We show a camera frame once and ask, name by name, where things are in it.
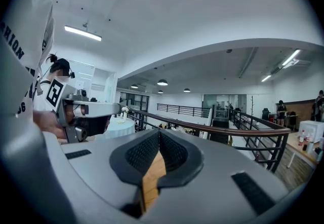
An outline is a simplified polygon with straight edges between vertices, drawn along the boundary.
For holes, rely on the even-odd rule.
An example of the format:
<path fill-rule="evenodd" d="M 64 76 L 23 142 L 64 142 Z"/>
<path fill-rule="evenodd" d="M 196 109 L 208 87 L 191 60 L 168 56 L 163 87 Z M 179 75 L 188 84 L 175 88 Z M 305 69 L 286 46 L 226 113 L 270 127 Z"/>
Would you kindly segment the person's left hand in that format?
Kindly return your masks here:
<path fill-rule="evenodd" d="M 65 111 L 66 122 L 69 124 L 74 119 L 73 105 L 72 104 L 65 105 L 64 111 Z"/>

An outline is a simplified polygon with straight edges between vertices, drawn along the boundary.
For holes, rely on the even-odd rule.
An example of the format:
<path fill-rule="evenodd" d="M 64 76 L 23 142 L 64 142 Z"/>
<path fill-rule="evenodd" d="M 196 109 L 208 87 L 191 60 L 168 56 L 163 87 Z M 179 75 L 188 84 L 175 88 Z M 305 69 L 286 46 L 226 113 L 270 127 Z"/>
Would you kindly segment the person's left forearm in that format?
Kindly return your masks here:
<path fill-rule="evenodd" d="M 64 129 L 52 111 L 33 111 L 33 121 L 41 131 L 53 133 L 58 139 L 65 139 Z"/>

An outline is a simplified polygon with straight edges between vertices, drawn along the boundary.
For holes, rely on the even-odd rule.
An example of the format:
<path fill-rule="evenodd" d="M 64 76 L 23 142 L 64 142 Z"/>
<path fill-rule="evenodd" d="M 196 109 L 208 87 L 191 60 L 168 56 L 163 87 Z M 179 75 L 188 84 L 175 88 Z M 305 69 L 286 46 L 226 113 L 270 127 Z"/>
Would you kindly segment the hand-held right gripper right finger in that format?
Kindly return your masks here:
<path fill-rule="evenodd" d="M 276 218 L 288 206 L 284 184 L 227 145 L 163 130 L 160 152 L 159 218 Z"/>

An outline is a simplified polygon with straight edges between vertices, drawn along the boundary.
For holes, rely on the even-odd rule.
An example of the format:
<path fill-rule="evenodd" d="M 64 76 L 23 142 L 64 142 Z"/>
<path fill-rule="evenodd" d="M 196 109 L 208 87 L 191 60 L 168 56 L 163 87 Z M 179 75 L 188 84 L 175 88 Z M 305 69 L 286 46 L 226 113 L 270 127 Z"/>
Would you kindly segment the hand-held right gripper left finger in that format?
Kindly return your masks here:
<path fill-rule="evenodd" d="M 117 209 L 148 209 L 158 198 L 161 154 L 157 130 L 61 146 L 81 179 Z"/>

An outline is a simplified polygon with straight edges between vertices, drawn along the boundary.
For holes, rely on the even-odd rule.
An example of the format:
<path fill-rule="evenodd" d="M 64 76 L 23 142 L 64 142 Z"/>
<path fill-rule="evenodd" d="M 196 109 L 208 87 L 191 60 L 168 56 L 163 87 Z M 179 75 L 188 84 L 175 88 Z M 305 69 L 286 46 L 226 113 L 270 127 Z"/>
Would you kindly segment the light wooden table white legs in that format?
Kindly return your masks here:
<path fill-rule="evenodd" d="M 289 162 L 287 164 L 287 168 L 290 168 L 291 164 L 294 161 L 294 158 L 300 158 L 302 161 L 304 161 L 307 165 L 309 165 L 311 168 L 315 169 L 318 165 L 317 162 L 317 154 L 315 153 L 315 149 L 319 147 L 319 142 L 315 143 L 312 148 L 312 152 L 308 153 L 306 151 L 303 151 L 303 147 L 299 146 L 299 136 L 297 132 L 290 133 L 288 135 L 286 149 L 291 151 L 293 154 L 289 159 Z"/>

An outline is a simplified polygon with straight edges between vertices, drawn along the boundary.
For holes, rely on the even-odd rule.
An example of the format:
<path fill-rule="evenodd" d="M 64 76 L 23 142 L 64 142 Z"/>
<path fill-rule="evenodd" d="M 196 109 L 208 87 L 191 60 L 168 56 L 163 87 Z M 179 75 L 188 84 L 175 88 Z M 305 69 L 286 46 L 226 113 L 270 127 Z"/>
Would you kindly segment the person's white printed shirt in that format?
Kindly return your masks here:
<path fill-rule="evenodd" d="M 11 0 L 0 20 L 0 114 L 32 119 L 41 64 L 53 43 L 53 0 Z"/>

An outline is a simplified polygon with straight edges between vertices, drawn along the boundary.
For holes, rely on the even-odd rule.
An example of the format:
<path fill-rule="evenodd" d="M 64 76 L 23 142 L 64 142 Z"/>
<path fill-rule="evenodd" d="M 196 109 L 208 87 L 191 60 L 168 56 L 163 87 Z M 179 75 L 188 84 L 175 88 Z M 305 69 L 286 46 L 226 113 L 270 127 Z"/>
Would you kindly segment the black railing with wooden handrail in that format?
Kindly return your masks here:
<path fill-rule="evenodd" d="M 277 170 L 284 151 L 286 149 L 288 135 L 291 130 L 281 126 L 277 130 L 242 130 L 242 129 L 230 129 L 230 128 L 220 128 L 212 125 L 201 125 L 194 124 L 174 119 L 165 118 L 155 114 L 150 114 L 141 110 L 129 109 L 129 117 L 137 120 L 137 124 L 140 130 L 144 129 L 144 125 L 149 125 L 152 128 L 157 126 L 147 122 L 144 118 L 152 118 L 166 122 L 171 125 L 181 126 L 184 128 L 192 129 L 195 131 L 195 136 L 202 132 L 206 132 L 208 139 L 212 139 L 214 136 L 229 136 L 229 142 L 232 141 L 233 137 L 242 137 L 246 145 L 237 146 L 236 149 L 240 151 L 251 151 L 255 161 L 258 164 L 263 164 L 266 169 L 272 171 L 273 173 Z"/>

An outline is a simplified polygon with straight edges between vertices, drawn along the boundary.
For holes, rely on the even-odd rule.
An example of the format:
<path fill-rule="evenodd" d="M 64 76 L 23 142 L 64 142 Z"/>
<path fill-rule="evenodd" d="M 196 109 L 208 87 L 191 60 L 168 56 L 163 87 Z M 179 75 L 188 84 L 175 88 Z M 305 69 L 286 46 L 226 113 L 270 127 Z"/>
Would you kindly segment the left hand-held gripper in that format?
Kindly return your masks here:
<path fill-rule="evenodd" d="M 53 109 L 69 143 L 83 142 L 88 136 L 103 134 L 111 115 L 119 114 L 122 110 L 118 103 L 91 102 L 85 90 L 76 89 L 58 78 L 53 79 L 46 102 Z M 69 124 L 65 119 L 65 105 L 71 105 L 74 116 L 78 117 Z"/>

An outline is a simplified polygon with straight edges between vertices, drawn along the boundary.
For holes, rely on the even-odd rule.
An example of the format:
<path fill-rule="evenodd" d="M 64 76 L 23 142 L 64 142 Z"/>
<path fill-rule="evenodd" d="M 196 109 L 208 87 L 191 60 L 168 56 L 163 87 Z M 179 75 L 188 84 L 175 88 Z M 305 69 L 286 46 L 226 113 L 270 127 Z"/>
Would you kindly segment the black metal railing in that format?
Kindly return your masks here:
<path fill-rule="evenodd" d="M 166 113 L 175 113 L 179 115 L 187 115 L 193 117 L 207 118 L 210 113 L 210 108 L 204 107 L 192 107 L 192 106 L 180 106 L 171 104 L 157 104 L 157 110 L 164 111 Z"/>
<path fill-rule="evenodd" d="M 242 130 L 277 130 L 281 128 L 280 125 L 248 115 L 239 110 L 230 110 L 229 119 L 237 129 Z"/>

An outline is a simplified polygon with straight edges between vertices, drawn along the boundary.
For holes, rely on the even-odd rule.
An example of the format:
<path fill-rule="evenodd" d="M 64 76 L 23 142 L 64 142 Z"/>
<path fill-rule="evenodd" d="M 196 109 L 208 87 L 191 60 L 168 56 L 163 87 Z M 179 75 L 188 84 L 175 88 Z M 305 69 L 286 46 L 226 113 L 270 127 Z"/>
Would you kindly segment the round table with white cloth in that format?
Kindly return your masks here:
<path fill-rule="evenodd" d="M 118 124 L 118 121 L 124 121 L 123 124 Z M 135 122 L 130 119 L 122 119 L 122 118 L 111 118 L 110 123 L 108 125 L 107 130 L 103 133 L 98 135 L 98 138 L 117 138 L 129 134 L 135 133 Z"/>

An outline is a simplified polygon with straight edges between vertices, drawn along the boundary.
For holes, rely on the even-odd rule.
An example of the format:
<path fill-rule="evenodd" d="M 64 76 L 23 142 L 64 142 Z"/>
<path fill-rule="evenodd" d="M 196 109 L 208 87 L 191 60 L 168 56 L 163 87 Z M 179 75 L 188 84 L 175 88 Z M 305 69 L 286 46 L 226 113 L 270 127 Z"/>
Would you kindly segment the white box appliance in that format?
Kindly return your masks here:
<path fill-rule="evenodd" d="M 298 135 L 301 136 L 302 133 L 313 140 L 314 143 L 318 143 L 324 135 L 324 122 L 301 121 Z"/>

